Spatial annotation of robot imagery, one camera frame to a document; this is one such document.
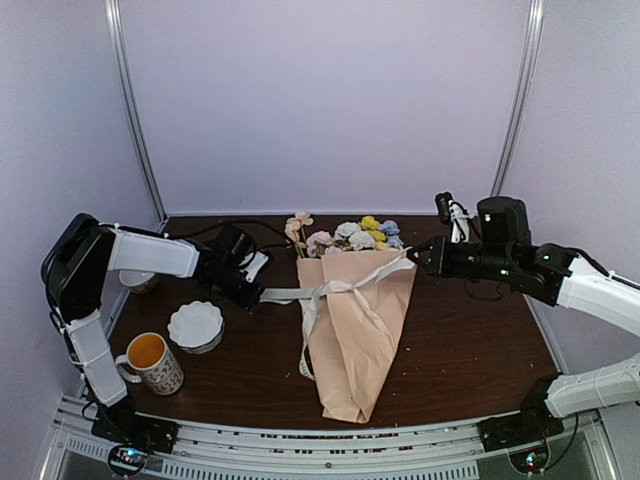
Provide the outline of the peach blossom stem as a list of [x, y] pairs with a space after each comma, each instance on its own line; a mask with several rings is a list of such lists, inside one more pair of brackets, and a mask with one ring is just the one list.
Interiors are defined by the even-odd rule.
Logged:
[[307, 211], [298, 211], [290, 217], [284, 227], [285, 236], [293, 243], [293, 247], [299, 258], [303, 258], [306, 252], [306, 236], [304, 228], [311, 226], [314, 220]]

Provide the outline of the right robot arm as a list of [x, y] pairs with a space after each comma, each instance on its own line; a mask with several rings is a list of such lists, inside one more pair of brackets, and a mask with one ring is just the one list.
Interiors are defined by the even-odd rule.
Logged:
[[[497, 281], [548, 306], [587, 313], [638, 334], [638, 283], [605, 269], [581, 249], [534, 245], [526, 206], [519, 199], [488, 197], [478, 202], [477, 213], [478, 241], [470, 241], [453, 213], [442, 213], [450, 235], [410, 248], [408, 259], [431, 276]], [[551, 418], [638, 399], [639, 358], [632, 356], [582, 374], [537, 381], [512, 430], [519, 440], [530, 442], [550, 426]]]

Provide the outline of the yellow flower stem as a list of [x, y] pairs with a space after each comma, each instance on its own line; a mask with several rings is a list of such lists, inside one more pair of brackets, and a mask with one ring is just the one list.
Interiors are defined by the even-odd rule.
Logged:
[[380, 230], [381, 223], [375, 217], [370, 215], [362, 217], [359, 226], [373, 238], [376, 250], [383, 251], [389, 248], [388, 237]]

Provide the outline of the blue flower stem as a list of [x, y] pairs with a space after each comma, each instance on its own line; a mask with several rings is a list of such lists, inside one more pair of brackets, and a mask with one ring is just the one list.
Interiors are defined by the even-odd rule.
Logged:
[[386, 243], [390, 248], [401, 249], [404, 246], [404, 242], [400, 238], [399, 226], [395, 221], [384, 221], [378, 227], [378, 231], [385, 235]]

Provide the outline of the pink and green wrapping paper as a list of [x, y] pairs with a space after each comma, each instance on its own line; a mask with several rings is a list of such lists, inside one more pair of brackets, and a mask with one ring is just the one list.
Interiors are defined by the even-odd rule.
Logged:
[[416, 265], [401, 251], [361, 251], [296, 262], [302, 288], [324, 288], [303, 328], [323, 416], [370, 421], [395, 359]]

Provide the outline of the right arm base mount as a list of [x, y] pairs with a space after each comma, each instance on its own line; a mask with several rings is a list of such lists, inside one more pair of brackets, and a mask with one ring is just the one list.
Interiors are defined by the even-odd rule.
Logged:
[[549, 439], [564, 432], [563, 422], [536, 413], [490, 417], [478, 424], [485, 452], [505, 450], [519, 473], [542, 473], [551, 465]]

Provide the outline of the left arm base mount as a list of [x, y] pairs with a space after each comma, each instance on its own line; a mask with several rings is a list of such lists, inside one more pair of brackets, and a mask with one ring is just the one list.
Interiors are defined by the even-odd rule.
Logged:
[[172, 453], [178, 430], [176, 422], [136, 415], [132, 430], [125, 433], [98, 414], [91, 433], [115, 443], [107, 453], [107, 466], [117, 476], [131, 477], [142, 472], [153, 454]]

